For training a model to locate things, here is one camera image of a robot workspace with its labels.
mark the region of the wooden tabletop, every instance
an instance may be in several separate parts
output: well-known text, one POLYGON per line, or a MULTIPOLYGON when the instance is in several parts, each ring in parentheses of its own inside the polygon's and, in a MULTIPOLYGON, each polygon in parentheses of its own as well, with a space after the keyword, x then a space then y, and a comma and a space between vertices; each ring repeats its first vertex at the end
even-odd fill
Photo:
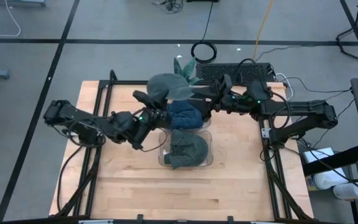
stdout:
MULTIPOLYGON (((272 90, 285 95, 282 83, 269 83, 272 90)), ((77 108, 92 113, 98 81, 82 83, 77 108)), ((143 105, 132 97, 134 90, 146 92, 142 85, 114 85, 109 110, 134 112, 143 105)), ((245 88, 236 86, 242 93, 245 88)), ((102 98, 100 114, 103 110, 102 98)), ((280 125, 285 117, 278 117, 280 125)), ((262 150, 258 122, 249 115, 213 112, 211 126, 214 162, 206 167, 171 170, 158 163, 158 150, 136 151, 129 143, 121 145, 107 140, 103 146, 91 218, 136 219, 143 214, 148 220, 273 220, 265 163, 259 159, 262 150)), ((151 132, 144 149, 159 145, 161 131, 151 132)), ((288 148, 298 150, 289 140, 288 148)), ((63 161, 77 146, 68 141, 63 161)), ((62 179, 62 206, 78 186, 85 150, 67 165, 62 179)), ((313 216, 305 177, 298 155, 281 150, 287 189, 309 216, 313 216)), ((281 217, 282 200, 278 195, 281 217)), ((50 214, 57 213, 56 193, 50 214)), ((80 213, 84 213, 82 200, 80 213)))

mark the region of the concrete floor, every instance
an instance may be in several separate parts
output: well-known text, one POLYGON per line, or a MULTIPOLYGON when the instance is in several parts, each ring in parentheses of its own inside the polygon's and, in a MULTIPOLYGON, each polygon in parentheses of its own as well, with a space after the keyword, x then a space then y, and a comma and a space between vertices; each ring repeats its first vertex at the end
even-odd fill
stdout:
MULTIPOLYGON (((12 14, 22 28, 22 39, 59 39, 74 0, 48 0, 47 7, 15 4, 12 14)), ((209 3, 185 3, 182 12, 166 15, 150 5, 153 0, 81 0, 69 39, 200 39, 208 18, 209 3)), ((358 0, 346 1, 353 16, 358 0)), ((213 7, 206 39, 255 40, 269 0, 222 0, 213 7)), ((262 40, 332 41, 350 28, 337 0, 276 0, 264 27, 262 40)), ((0 6, 0 33, 16 33, 6 8, 0 6)), ((348 41, 356 41, 352 34, 348 41)), ((261 45, 259 52, 275 45, 261 45)), ((147 80, 172 72, 172 60, 190 59, 191 45, 181 44, 65 44, 42 112, 55 99, 75 103, 83 80, 107 79, 114 69, 121 80, 147 80)), ((253 45, 217 45, 215 63, 236 63, 252 55, 253 45)), ((0 80, 0 202, 47 77, 57 44, 0 44, 0 69, 9 80, 0 80)), ((346 47, 358 54, 358 46, 346 47)), ((197 56, 207 58, 200 46, 197 56)), ((336 46, 298 47, 264 55, 276 72, 300 77, 315 90, 343 90, 358 77, 358 61, 340 53, 336 46)), ((310 93, 296 80, 293 100, 324 99, 330 94, 310 93)), ((352 100, 351 93, 329 102, 338 111, 352 100)), ((316 142, 323 130, 306 135, 316 142)), ((66 140, 40 119, 5 220, 47 217, 55 190, 66 140)), ((339 119, 338 127, 325 135, 321 147, 343 151, 358 145, 358 117, 352 105, 339 119)), ((336 200, 331 191, 312 192, 316 218, 327 222, 353 222, 350 203, 336 200)))

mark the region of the transparent bin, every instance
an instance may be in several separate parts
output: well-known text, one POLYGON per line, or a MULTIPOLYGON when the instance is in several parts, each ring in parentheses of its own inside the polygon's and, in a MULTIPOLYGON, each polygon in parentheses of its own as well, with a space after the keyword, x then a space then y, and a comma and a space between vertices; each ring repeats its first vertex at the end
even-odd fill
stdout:
MULTIPOLYGON (((161 166, 171 166, 170 164, 165 164, 164 155, 170 153, 171 151, 171 131, 167 131, 167 140, 165 143, 160 146, 160 152, 158 154, 158 162, 161 166)), ((199 133, 195 133, 196 135, 202 137, 206 143, 208 144, 208 155, 204 162, 202 162, 199 167, 209 166, 214 162, 214 154, 213 154, 213 147, 212 147, 212 134, 209 131, 202 131, 199 133)), ((165 133, 160 133, 158 138, 160 144, 162 144, 165 140, 165 133)))
MULTIPOLYGON (((182 131, 185 131, 185 132, 188 132, 188 133, 199 133, 199 132, 202 132, 202 131, 206 131, 207 128, 211 125, 211 119, 209 119, 207 122, 204 122, 203 126, 200 127, 200 128, 194 128, 194 129, 182 129, 182 131)), ((171 132, 170 129, 165 129, 164 130, 166 132, 171 132)))

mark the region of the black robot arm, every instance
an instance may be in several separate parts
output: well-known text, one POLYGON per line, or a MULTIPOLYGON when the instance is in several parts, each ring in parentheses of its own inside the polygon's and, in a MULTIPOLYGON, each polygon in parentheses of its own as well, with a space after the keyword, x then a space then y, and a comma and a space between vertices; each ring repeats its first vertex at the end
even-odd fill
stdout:
POLYGON ((135 91, 133 96, 145 105, 138 111, 141 112, 139 117, 129 111, 98 117, 75 108, 67 100, 54 100, 45 112, 44 120, 50 126, 66 127, 65 132, 69 135, 77 133, 80 142, 86 145, 100 144, 106 136, 117 144, 128 141, 134 149, 142 149, 142 142, 149 132, 168 128, 170 117, 165 110, 166 102, 158 104, 140 91, 135 91))
MULTIPOLYGON (((223 75, 210 86, 194 88, 190 103, 203 114, 204 120, 211 117, 211 111, 224 110, 228 114, 249 113, 255 120, 276 116, 306 116, 305 119, 285 128, 270 128, 266 137, 270 144, 281 148, 289 137, 302 136, 313 128, 331 129, 337 125, 335 110, 325 101, 277 102, 273 101, 273 92, 266 83, 253 82, 243 94, 234 93, 229 75, 223 75)), ((171 117, 166 110, 166 100, 152 100, 146 93, 135 91, 133 96, 145 105, 135 116, 129 111, 112 112, 109 117, 94 116, 76 109, 65 100, 53 101, 44 114, 45 122, 50 126, 64 126, 66 133, 77 133, 84 144, 95 146, 105 141, 121 144, 128 141, 134 149, 142 149, 142 142, 150 131, 156 128, 169 128, 171 117)))

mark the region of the plant leaf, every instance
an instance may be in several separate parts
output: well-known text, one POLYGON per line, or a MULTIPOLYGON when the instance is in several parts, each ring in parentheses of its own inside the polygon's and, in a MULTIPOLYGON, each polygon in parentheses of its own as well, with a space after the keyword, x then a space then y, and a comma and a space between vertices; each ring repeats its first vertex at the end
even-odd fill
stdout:
POLYGON ((180 64, 176 58, 173 59, 173 72, 175 74, 183 75, 183 71, 181 70, 180 64))
POLYGON ((193 73, 196 59, 192 58, 189 63, 183 68, 183 76, 189 81, 191 74, 193 73))
POLYGON ((196 84, 196 83, 197 83, 198 81, 200 81, 200 80, 202 80, 202 78, 193 77, 193 78, 190 79, 189 84, 190 84, 190 85, 194 85, 194 84, 196 84))

